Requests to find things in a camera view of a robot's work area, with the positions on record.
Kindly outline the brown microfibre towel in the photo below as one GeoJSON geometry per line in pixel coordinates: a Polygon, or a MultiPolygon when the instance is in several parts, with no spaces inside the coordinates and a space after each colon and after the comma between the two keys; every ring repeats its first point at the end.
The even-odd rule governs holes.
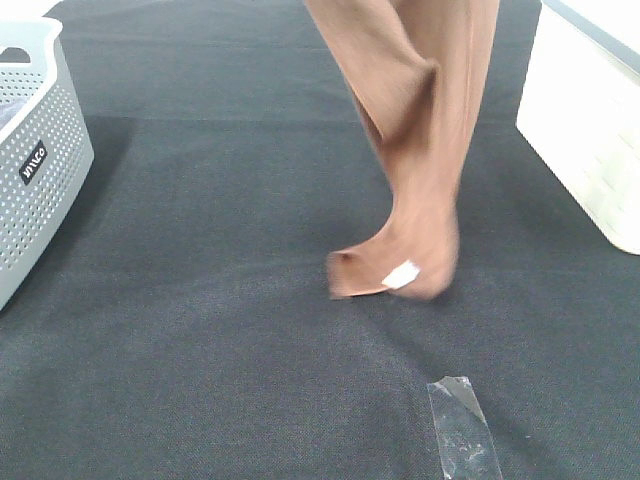
{"type": "Polygon", "coordinates": [[[335,298],[431,299],[459,251],[456,198],[481,108],[496,1],[310,1],[392,192],[381,229],[331,253],[335,298]]]}

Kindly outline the black table mat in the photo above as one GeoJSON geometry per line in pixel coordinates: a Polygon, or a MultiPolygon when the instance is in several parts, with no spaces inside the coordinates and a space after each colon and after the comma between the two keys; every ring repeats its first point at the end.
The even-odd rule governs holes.
{"type": "Polygon", "coordinates": [[[500,6],[431,302],[332,300],[390,194],[299,1],[65,1],[95,159],[1,314],[5,479],[438,479],[467,377],[507,479],[639,475],[639,260],[516,130],[540,11],[500,6]]]}

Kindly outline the clear tape strip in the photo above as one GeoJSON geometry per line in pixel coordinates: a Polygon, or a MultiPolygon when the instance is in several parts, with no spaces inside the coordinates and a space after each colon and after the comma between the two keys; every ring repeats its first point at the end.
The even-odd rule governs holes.
{"type": "Polygon", "coordinates": [[[502,480],[493,437],[465,376],[427,385],[443,477],[502,480]]]}

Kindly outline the grey perforated laundry basket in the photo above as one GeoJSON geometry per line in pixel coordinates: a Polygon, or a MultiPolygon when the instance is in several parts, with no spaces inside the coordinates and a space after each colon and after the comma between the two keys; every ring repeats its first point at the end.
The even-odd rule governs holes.
{"type": "Polygon", "coordinates": [[[7,303],[56,234],[94,160],[60,42],[47,18],[3,18],[1,45],[1,301],[7,303]]]}

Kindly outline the white plastic storage bin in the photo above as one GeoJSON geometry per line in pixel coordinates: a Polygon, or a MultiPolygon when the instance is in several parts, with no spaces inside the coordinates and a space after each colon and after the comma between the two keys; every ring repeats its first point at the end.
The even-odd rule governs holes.
{"type": "Polygon", "coordinates": [[[542,2],[516,126],[606,239],[638,254],[638,2],[542,2]]]}

